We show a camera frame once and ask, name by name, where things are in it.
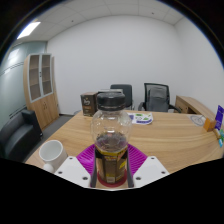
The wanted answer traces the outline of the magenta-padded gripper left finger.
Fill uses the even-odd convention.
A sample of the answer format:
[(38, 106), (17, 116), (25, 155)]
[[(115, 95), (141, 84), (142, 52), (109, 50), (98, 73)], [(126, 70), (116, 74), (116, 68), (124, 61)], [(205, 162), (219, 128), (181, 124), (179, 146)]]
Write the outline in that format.
[(88, 146), (76, 157), (69, 156), (55, 174), (84, 188), (95, 187), (97, 182), (95, 146)]

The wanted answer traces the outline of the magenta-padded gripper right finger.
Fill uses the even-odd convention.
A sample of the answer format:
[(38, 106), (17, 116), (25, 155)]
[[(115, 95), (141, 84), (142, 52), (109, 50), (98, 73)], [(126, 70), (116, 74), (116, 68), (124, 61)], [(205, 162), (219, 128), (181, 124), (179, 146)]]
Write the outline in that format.
[(147, 156), (136, 147), (128, 146), (128, 188), (140, 188), (168, 175), (169, 172), (156, 156)]

